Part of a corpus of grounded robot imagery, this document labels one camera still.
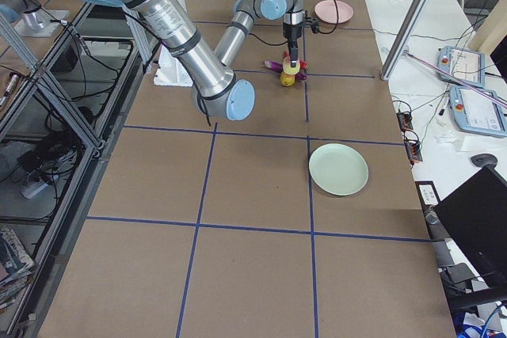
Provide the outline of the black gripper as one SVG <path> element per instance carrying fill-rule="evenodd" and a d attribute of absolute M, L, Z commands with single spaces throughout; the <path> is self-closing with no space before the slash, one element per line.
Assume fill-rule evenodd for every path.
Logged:
<path fill-rule="evenodd" d="M 309 27 L 313 33 L 319 31 L 318 19 L 310 17 L 306 10 L 288 12 L 283 16 L 283 35 L 287 41 L 288 58 L 291 67 L 297 67 L 299 65 L 297 41 L 303 35 L 305 27 Z"/>

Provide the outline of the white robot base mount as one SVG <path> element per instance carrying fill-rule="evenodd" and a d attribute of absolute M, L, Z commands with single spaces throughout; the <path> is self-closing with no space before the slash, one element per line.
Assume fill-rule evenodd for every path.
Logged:
<path fill-rule="evenodd" d="M 174 58 L 166 47 L 161 47 L 158 56 L 158 69 L 154 84 L 159 86 L 191 87 L 193 80 L 182 64 Z"/>

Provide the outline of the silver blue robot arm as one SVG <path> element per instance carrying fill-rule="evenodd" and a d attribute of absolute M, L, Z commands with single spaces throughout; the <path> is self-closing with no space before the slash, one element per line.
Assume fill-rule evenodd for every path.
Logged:
<path fill-rule="evenodd" d="M 305 26 L 304 0 L 238 0 L 234 4 L 234 16 L 215 48 L 219 61 L 228 66 L 233 63 L 243 43 L 259 19 L 283 20 L 283 36 L 288 53 L 281 64 L 283 74 L 296 76 L 305 66 L 299 59 L 298 39 Z M 205 97 L 201 90 L 193 89 L 195 106 L 207 118 L 225 117 L 244 120 L 253 110 L 254 86 L 244 79 L 232 78 L 224 94 Z"/>
<path fill-rule="evenodd" d="M 83 0 L 140 13 L 170 54 L 193 80 L 195 104 L 205 114 L 244 120 L 253 110 L 255 92 L 208 45 L 178 0 Z"/>

